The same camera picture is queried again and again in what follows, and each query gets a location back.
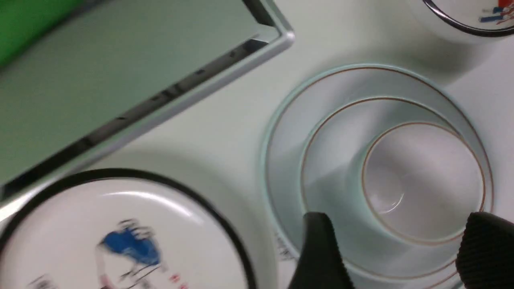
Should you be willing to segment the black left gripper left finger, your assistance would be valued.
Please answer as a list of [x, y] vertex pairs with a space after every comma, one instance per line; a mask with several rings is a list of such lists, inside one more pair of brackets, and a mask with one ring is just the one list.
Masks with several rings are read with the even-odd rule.
[[308, 212], [303, 222], [303, 247], [288, 288], [353, 289], [329, 217], [321, 212]]

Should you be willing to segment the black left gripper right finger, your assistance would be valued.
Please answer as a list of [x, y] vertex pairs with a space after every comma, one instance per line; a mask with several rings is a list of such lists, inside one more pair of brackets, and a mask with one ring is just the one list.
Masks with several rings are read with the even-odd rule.
[[467, 219], [456, 268], [466, 289], [514, 287], [514, 225], [488, 212]]

